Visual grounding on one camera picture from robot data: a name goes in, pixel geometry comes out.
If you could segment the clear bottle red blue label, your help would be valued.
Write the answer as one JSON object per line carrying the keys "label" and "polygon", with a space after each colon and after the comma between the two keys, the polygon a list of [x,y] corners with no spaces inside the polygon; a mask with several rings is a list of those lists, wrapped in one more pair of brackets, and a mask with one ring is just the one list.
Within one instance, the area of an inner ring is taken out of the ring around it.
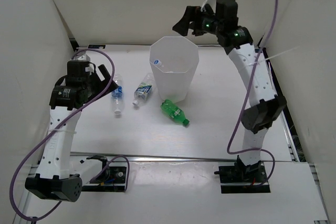
{"label": "clear bottle red blue label", "polygon": [[158,59],[154,60],[153,64],[164,73],[173,73],[173,71],[167,71],[164,67],[164,64]]}

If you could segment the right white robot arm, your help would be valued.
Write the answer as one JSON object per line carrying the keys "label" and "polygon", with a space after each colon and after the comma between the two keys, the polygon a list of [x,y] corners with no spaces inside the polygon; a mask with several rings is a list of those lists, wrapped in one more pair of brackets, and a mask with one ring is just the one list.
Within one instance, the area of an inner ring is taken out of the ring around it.
{"label": "right white robot arm", "polygon": [[273,90],[266,64],[258,61],[261,53],[255,52],[249,30],[238,24],[237,13],[236,0],[216,0],[215,8],[187,6],[172,29],[181,36],[190,30],[194,36],[215,35],[244,83],[246,97],[237,122],[245,128],[243,149],[236,151],[233,174],[247,182],[260,172],[265,136],[287,101]]}

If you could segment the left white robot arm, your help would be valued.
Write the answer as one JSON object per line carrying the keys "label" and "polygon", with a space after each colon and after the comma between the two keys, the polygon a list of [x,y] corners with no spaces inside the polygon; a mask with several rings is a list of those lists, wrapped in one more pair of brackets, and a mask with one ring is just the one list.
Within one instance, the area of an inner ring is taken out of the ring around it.
{"label": "left white robot arm", "polygon": [[35,175],[25,181],[25,188],[38,198],[75,202],[85,184],[108,180],[107,157],[93,155],[71,164],[70,153],[80,108],[115,90],[110,78],[106,67],[96,66],[83,51],[67,63],[67,74],[56,82],[49,102],[51,137]]}

